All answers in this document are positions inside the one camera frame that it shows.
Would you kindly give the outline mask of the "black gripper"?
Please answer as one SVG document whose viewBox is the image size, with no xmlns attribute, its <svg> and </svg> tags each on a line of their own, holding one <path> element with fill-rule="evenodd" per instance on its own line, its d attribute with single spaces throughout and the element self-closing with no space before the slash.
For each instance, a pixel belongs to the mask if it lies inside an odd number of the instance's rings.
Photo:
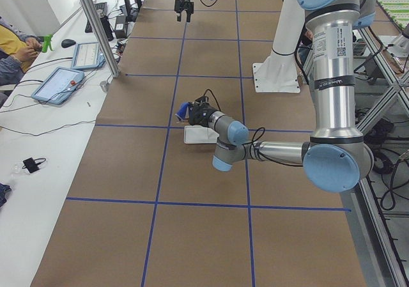
<svg viewBox="0 0 409 287">
<path fill-rule="evenodd" d="M 208 126 L 210 116 L 213 114 L 213 107 L 208 103 L 190 103 L 188 112 L 190 125 Z"/>
<path fill-rule="evenodd" d="M 183 11 L 186 11 L 186 22 L 191 22 L 191 16 L 194 13 L 194 3 L 192 0 L 175 0 L 174 10 L 176 12 L 176 20 L 178 22 L 181 22 Z"/>
</svg>

